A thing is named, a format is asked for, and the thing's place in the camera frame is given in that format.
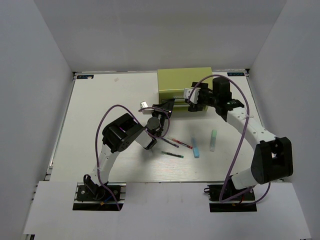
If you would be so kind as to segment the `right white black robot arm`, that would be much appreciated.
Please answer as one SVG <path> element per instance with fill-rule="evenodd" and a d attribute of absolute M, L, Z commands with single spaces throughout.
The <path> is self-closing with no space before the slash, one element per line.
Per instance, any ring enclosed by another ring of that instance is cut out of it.
<path fill-rule="evenodd" d="M 184 89 L 183 98 L 189 105 L 189 112 L 202 111 L 213 107 L 215 112 L 240 134 L 239 144 L 222 185 L 219 202 L 236 200 L 257 185 L 290 177 L 294 173 L 292 143 L 287 137 L 278 137 L 269 132 L 250 115 L 249 102 L 232 97 L 230 85 L 235 82 L 219 74 L 210 75 L 212 87 L 202 79 Z M 253 159 L 248 169 L 231 174 L 247 141 L 252 147 Z"/>

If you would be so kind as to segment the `chest drawer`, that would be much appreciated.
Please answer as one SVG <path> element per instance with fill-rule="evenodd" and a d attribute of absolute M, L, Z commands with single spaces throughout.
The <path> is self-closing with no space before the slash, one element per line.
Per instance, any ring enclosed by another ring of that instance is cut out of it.
<path fill-rule="evenodd" d="M 185 106 L 187 103 L 185 102 L 184 98 L 168 98 L 168 99 L 162 99 L 161 103 L 166 103 L 166 102 L 173 102 L 175 106 Z"/>

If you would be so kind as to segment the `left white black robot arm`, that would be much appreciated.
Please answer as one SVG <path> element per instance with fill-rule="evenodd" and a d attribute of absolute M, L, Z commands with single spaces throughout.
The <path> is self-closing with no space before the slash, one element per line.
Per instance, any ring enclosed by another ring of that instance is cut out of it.
<path fill-rule="evenodd" d="M 145 150 L 150 150 L 163 139 L 168 129 L 164 129 L 165 122 L 170 125 L 170 117 L 174 108 L 175 99 L 171 98 L 165 103 L 148 106 L 146 102 L 140 104 L 140 112 L 151 115 L 145 126 L 141 125 L 133 113 L 123 105 L 116 104 L 107 110 L 109 113 L 116 107 L 123 108 L 127 113 L 112 121 L 100 130 L 105 114 L 95 134 L 96 165 L 90 174 L 83 177 L 85 190 L 95 200 L 106 196 L 113 196 L 111 189 L 106 189 L 111 169 L 121 152 L 126 150 L 133 142 L 138 143 Z"/>

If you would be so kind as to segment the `green metal drawer chest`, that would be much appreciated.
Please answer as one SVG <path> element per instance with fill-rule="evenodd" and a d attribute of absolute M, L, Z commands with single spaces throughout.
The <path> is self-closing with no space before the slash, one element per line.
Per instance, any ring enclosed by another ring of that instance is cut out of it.
<path fill-rule="evenodd" d="M 158 102 L 162 99 L 183 99 L 185 88 L 191 88 L 193 82 L 199 82 L 213 73 L 211 67 L 170 68 L 157 71 Z M 175 106 L 173 110 L 187 111 L 189 105 Z"/>

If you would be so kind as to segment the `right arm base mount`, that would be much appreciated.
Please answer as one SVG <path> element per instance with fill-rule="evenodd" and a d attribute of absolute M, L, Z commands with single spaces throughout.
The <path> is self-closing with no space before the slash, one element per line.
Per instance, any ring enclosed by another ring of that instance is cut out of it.
<path fill-rule="evenodd" d="M 211 213 L 248 213 L 256 212 L 257 205 L 254 191 L 239 195 L 229 201 L 220 202 L 219 197 L 222 190 L 222 184 L 209 184 L 203 189 L 209 200 L 209 210 Z"/>

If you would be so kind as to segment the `green cap highlighter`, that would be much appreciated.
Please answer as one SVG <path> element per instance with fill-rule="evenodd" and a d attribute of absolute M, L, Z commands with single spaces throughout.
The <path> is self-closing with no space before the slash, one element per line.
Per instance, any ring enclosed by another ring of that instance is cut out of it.
<path fill-rule="evenodd" d="M 217 130 L 213 129 L 212 132 L 211 132 L 210 145 L 209 145 L 209 150 L 210 150 L 211 152 L 214 152 L 214 151 L 215 151 L 216 139 L 217 139 Z"/>

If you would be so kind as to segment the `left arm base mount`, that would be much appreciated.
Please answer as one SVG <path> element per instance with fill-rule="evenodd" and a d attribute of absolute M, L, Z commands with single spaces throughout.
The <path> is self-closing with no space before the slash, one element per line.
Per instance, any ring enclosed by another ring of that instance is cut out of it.
<path fill-rule="evenodd" d="M 126 197 L 126 184 L 110 183 L 107 186 L 113 192 L 121 210 Z M 94 196 L 83 183 L 77 184 L 73 211 L 117 212 L 119 209 L 114 198 L 105 188 L 102 188 L 100 193 Z"/>

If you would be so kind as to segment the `blue highlighter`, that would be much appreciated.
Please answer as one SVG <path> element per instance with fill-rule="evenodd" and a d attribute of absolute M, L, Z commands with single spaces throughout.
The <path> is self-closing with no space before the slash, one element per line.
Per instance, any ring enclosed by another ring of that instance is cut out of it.
<path fill-rule="evenodd" d="M 197 140 L 194 136 L 191 137 L 191 146 L 194 158 L 198 159 L 200 157 L 200 152 L 197 144 Z"/>

